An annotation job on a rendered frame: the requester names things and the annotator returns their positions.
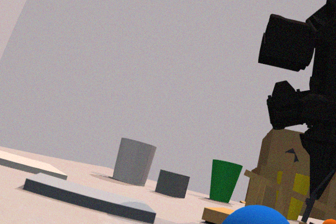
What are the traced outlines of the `blue ball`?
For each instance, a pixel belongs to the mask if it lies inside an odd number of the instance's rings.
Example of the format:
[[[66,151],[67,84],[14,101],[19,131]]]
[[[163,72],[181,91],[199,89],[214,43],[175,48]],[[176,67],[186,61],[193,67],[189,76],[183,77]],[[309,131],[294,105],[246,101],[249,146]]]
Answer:
[[[278,211],[262,205],[249,205],[233,211],[222,224],[290,224]]]

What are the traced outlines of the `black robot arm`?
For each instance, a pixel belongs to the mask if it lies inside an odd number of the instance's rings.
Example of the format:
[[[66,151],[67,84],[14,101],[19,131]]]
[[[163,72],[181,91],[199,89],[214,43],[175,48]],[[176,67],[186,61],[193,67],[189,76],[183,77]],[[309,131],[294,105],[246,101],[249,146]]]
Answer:
[[[320,70],[336,70],[336,0],[327,0],[305,23],[271,14],[258,63],[299,72],[309,66],[314,49],[312,75]],[[298,103],[307,94],[317,94],[313,84],[311,81],[310,90],[300,92],[287,80],[276,82],[266,100],[274,130],[298,125]]]

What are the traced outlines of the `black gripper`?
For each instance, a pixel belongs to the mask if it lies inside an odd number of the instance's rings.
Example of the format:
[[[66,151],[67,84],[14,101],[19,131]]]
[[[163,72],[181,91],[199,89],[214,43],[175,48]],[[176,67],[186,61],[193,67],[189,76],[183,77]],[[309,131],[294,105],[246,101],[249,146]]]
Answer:
[[[296,120],[312,125],[300,134],[301,144],[310,155],[311,193],[334,169],[336,172],[336,70],[320,70],[310,77],[317,86],[317,94],[307,94],[298,103]],[[315,193],[321,197],[334,173]]]

